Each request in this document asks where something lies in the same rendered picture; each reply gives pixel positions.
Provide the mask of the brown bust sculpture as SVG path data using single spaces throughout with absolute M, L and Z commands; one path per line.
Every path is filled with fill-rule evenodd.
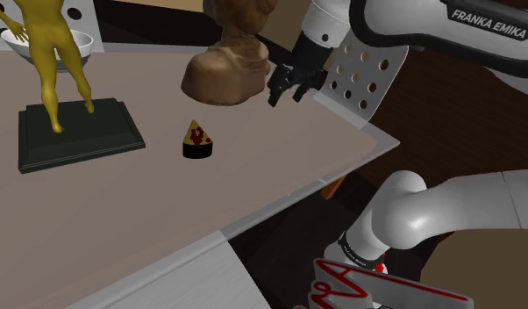
M 203 0 L 203 12 L 222 27 L 220 40 L 193 56 L 181 89 L 197 102 L 235 105 L 261 93 L 269 51 L 256 35 L 278 0 Z

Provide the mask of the grey perforated plate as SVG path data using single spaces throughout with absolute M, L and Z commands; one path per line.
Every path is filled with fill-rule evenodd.
M 333 53 L 315 100 L 362 128 L 379 108 L 408 52 L 407 46 L 371 47 L 348 33 Z

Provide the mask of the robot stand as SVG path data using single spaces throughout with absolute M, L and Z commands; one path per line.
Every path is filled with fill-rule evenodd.
M 309 309 L 474 309 L 464 295 L 326 259 L 313 263 Z

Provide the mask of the grey panel with black holes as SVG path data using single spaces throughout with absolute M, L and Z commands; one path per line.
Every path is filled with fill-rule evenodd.
M 21 10 L 13 0 L 0 0 L 1 6 L 8 17 L 23 22 Z M 71 29 L 84 32 L 94 39 L 94 52 L 104 51 L 93 0 L 64 0 L 61 12 Z M 0 19 L 0 28 L 4 27 L 6 24 Z M 5 50 L 11 48 L 0 38 L 0 51 Z

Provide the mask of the white bowl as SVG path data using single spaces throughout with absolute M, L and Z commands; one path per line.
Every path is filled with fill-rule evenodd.
M 91 53 L 92 53 L 92 47 L 94 40 L 91 36 L 89 36 L 87 33 L 79 32 L 76 30 L 72 30 L 71 34 L 73 36 L 73 39 L 75 40 L 75 44 L 77 45 L 81 57 L 82 57 L 82 65 L 84 66 Z M 32 57 L 29 52 L 29 42 L 28 41 L 21 41 L 15 38 L 13 33 L 9 28 L 0 28 L 0 38 L 8 44 L 8 46 L 15 51 L 17 54 L 19 54 L 22 58 L 27 60 L 29 63 L 33 64 Z M 68 69 L 62 62 L 57 50 L 54 50 L 56 62 L 57 62 L 57 72 L 58 73 L 64 73 L 67 72 Z

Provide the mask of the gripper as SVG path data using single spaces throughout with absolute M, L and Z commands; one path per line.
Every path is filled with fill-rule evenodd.
M 269 105 L 276 107 L 281 95 L 293 84 L 300 83 L 292 97 L 297 103 L 310 89 L 320 90 L 326 80 L 323 66 L 332 50 L 332 47 L 319 45 L 301 31 L 287 66 L 284 64 L 276 66 L 268 80 Z

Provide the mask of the yellow figure on dark base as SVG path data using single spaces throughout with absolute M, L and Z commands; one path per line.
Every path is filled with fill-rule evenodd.
M 82 57 L 61 10 L 64 0 L 13 0 L 19 23 L 0 19 L 16 39 L 29 42 L 40 79 L 41 103 L 18 114 L 18 170 L 30 173 L 145 147 L 124 103 L 94 99 Z M 57 72 L 57 50 L 67 72 Z

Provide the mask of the pizza slice on black base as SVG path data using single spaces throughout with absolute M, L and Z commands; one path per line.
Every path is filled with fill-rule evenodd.
M 182 141 L 182 155 L 189 159 L 204 159 L 212 155 L 213 141 L 193 119 Z

